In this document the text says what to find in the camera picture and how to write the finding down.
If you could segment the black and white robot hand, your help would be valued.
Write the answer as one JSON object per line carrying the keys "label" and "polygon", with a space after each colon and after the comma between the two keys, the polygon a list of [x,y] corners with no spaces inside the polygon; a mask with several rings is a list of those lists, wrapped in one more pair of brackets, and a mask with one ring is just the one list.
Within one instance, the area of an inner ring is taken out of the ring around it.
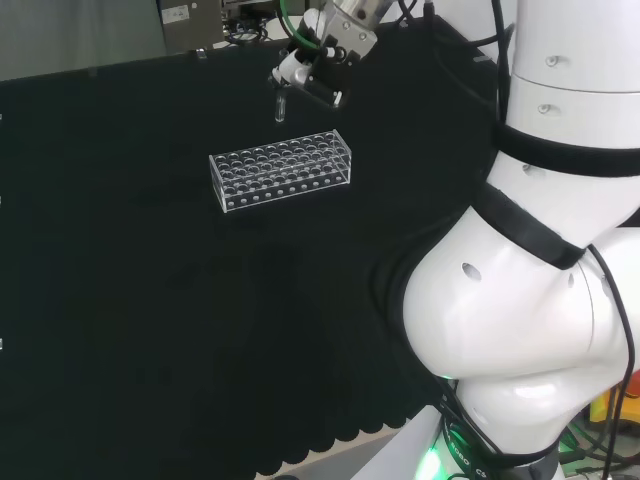
{"label": "black and white robot hand", "polygon": [[340,108],[352,71],[376,44],[375,29],[388,9],[386,1],[328,1],[305,11],[299,27],[287,30],[289,45],[270,74],[271,83]]}

